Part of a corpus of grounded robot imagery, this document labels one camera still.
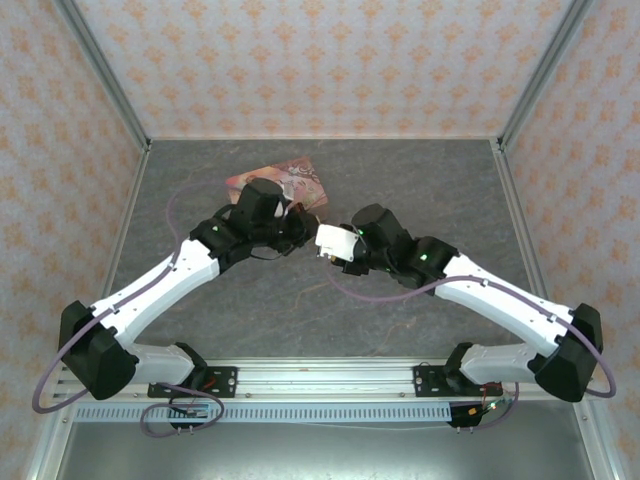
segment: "colorful card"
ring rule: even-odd
[[[229,198],[237,203],[242,188],[254,178],[267,178],[282,186],[294,202],[300,202],[306,210],[317,215],[320,221],[329,215],[329,199],[309,157],[296,158],[269,167],[259,168],[227,179]]]

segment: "gray mat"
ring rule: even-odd
[[[348,222],[374,202],[414,236],[438,237],[492,273],[527,288],[526,273],[488,141],[242,140],[154,142],[116,273],[122,288],[171,252],[168,198],[181,186],[220,185],[230,176],[308,155],[329,198],[328,223]],[[186,236],[228,203],[226,189],[181,195],[177,225]],[[372,305],[335,290],[310,243],[287,258],[250,259],[187,295],[139,343],[189,343],[204,357],[446,357],[462,341],[505,344],[511,334],[438,298]],[[403,293],[385,274],[333,274],[375,295]]]

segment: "floral wallpaper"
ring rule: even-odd
[[[19,479],[60,312],[101,293],[139,151],[51,0],[4,0],[0,32],[0,477]]]
[[[497,136],[570,0],[79,0],[149,136]]]
[[[554,297],[602,314],[618,447],[640,472],[640,8],[596,0],[509,154]]]

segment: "black motor joint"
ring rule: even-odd
[[[250,257],[257,247],[289,255],[318,231],[318,219],[300,203],[291,205],[282,188],[265,178],[248,183],[238,203],[222,211],[229,212],[227,218],[214,215],[190,233],[191,240],[200,241],[218,259],[220,273]]]

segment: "patterned wallpaper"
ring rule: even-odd
[[[157,137],[496,136],[570,0],[79,0]]]
[[[640,8],[596,0],[509,155],[554,297],[602,314],[640,472]]]
[[[24,478],[62,308],[100,294],[139,156],[51,0],[0,3],[0,477]]]

